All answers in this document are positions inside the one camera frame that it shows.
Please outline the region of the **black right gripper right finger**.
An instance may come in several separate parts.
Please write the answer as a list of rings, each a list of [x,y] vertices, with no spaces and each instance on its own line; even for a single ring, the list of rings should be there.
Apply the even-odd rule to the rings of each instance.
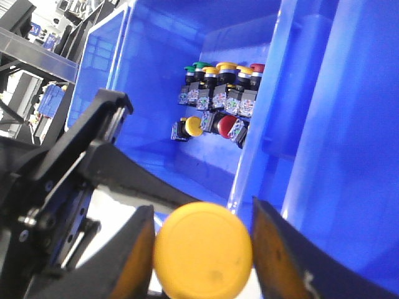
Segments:
[[[264,298],[397,298],[331,258],[257,197],[251,239]]]

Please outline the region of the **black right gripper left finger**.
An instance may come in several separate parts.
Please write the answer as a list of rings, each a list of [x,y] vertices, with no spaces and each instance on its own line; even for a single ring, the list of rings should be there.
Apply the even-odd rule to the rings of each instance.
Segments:
[[[153,269],[153,206],[140,206],[86,263],[29,298],[146,298]]]

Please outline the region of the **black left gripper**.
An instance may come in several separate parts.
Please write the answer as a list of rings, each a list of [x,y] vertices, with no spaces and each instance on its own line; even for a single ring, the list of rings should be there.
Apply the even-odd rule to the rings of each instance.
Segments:
[[[153,198],[168,207],[195,201],[113,144],[94,140],[118,108],[133,113],[128,95],[99,89],[49,151],[26,154],[3,174],[1,227],[9,240],[1,249],[2,298],[29,298],[80,267],[77,261],[100,226],[87,217],[97,186]]]

